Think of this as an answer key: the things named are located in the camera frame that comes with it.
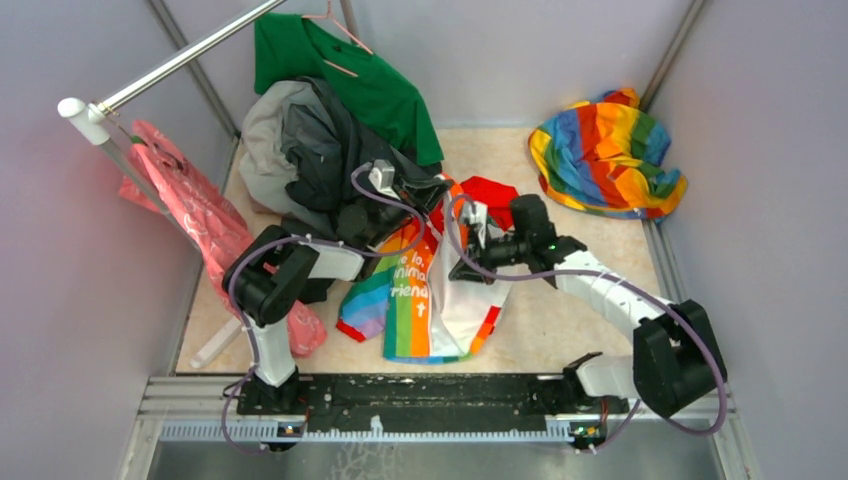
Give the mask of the red white cartoon jacket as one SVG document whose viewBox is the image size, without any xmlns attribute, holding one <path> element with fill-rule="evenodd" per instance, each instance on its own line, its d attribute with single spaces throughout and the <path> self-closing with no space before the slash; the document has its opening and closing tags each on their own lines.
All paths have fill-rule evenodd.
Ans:
<svg viewBox="0 0 848 480">
<path fill-rule="evenodd" d="M 467 194 L 488 208 L 488 230 L 501 236 L 513 225 L 509 185 L 474 176 L 442 196 L 425 227 L 412 220 L 392 234 L 373 273 L 353 285 L 339 310 L 337 328 L 363 342 L 380 336 L 383 356 L 412 364 L 445 364 L 478 354 L 494 332 L 511 292 L 491 285 L 451 281 L 460 257 L 444 234 L 445 202 Z"/>
</svg>

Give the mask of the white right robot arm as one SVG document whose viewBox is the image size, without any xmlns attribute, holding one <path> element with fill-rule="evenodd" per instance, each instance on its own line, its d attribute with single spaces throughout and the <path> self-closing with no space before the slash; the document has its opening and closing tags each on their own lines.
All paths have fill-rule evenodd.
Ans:
<svg viewBox="0 0 848 480">
<path fill-rule="evenodd" d="M 576 412 L 590 411 L 602 397 L 641 401 L 670 420 L 711 392 L 724 418 L 727 371 L 706 309 L 693 300 L 674 303 L 646 292 L 605 266 L 572 236 L 560 235 L 537 195 L 509 204 L 511 230 L 489 231 L 485 204 L 460 194 L 444 208 L 444 234 L 459 254 L 453 281 L 544 280 L 574 296 L 630 342 L 629 356 L 594 352 L 563 371 L 563 398 Z"/>
</svg>

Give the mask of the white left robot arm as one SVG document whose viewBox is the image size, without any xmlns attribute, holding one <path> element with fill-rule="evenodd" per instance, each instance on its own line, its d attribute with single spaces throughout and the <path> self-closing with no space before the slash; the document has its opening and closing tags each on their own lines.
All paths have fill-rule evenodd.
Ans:
<svg viewBox="0 0 848 480">
<path fill-rule="evenodd" d="M 300 388 L 289 346 L 288 317 L 312 280 L 354 281 L 368 277 L 382 257 L 380 247 L 404 226 L 424 227 L 453 181 L 393 180 L 383 190 L 364 187 L 344 206 L 329 239 L 266 228 L 225 273 L 222 287 L 247 329 L 253 354 L 249 376 L 263 383 L 260 399 L 277 414 L 292 411 Z"/>
</svg>

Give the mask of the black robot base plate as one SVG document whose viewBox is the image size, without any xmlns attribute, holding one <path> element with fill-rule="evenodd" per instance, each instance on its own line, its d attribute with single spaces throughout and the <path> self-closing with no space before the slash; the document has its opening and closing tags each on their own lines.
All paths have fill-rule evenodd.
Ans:
<svg viewBox="0 0 848 480">
<path fill-rule="evenodd" d="M 540 432 L 557 415 L 629 409 L 583 396 L 562 374 L 300 374 L 279 393 L 250 380 L 236 400 L 244 416 L 302 416 L 310 433 Z"/>
</svg>

